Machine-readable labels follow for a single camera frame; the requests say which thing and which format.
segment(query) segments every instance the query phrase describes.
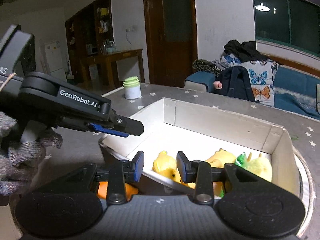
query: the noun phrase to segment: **door frame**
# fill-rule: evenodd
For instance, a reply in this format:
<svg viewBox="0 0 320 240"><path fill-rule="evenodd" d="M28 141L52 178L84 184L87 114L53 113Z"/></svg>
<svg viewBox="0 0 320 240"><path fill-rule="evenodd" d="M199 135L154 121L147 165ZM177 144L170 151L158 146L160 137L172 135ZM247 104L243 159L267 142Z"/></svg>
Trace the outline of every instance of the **door frame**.
<svg viewBox="0 0 320 240"><path fill-rule="evenodd" d="M150 84L155 83L154 62L151 48L151 32L150 32L150 14L149 0L143 0L144 19L146 26L147 55ZM192 43L192 62L198 59L198 37L197 37L197 20L196 20L196 2L191 0L191 43Z"/></svg>

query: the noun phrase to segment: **knitted glove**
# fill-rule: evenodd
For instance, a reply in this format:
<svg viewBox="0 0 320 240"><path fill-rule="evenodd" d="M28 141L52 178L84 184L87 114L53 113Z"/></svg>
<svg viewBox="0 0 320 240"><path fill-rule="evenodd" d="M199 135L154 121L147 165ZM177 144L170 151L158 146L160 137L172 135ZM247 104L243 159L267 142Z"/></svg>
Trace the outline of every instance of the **knitted glove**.
<svg viewBox="0 0 320 240"><path fill-rule="evenodd" d="M16 120L0 112L0 138L7 136ZM0 154L0 195L22 194L38 171L46 155L46 147L60 148L61 135L51 128L41 133L34 142L11 142L8 154Z"/></svg>

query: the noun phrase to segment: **black jacket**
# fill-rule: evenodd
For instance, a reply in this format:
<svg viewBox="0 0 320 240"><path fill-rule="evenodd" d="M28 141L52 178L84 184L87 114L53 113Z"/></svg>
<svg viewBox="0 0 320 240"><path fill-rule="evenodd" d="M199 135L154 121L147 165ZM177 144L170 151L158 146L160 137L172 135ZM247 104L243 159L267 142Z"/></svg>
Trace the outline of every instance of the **black jacket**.
<svg viewBox="0 0 320 240"><path fill-rule="evenodd" d="M232 40L224 46L224 49L224 52L227 55L232 53L238 57L241 62L269 59L267 56L262 55L257 51L257 43L255 41L245 41L240 44L238 41Z"/></svg>
<svg viewBox="0 0 320 240"><path fill-rule="evenodd" d="M242 66L233 66L221 71L216 81L222 83L221 89L213 93L255 102L248 71Z"/></svg>

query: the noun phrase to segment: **orange object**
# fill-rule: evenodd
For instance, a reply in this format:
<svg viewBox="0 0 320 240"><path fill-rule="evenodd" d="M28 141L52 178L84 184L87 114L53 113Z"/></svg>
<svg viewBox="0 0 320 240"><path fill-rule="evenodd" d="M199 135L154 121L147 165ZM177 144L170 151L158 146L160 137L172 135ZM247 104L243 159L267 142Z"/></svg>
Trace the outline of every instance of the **orange object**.
<svg viewBox="0 0 320 240"><path fill-rule="evenodd" d="M107 181L100 181L99 182L99 189L98 189L98 197L106 199L107 198L107 188L108 188L108 182ZM127 195L128 201L131 199L132 195L136 195L139 193L138 189L135 187L125 184L125 191Z"/></svg>

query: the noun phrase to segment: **gray ribbed surface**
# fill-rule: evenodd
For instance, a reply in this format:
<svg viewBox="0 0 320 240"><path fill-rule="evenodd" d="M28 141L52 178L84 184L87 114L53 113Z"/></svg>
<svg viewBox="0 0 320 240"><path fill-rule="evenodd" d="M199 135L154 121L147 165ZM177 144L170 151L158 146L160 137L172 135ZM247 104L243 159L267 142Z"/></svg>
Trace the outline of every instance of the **gray ribbed surface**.
<svg viewBox="0 0 320 240"><path fill-rule="evenodd" d="M225 225L213 209L192 203L187 196L135 195L129 203L111 206L100 222L66 240L249 240ZM297 240L288 237L286 240Z"/></svg>

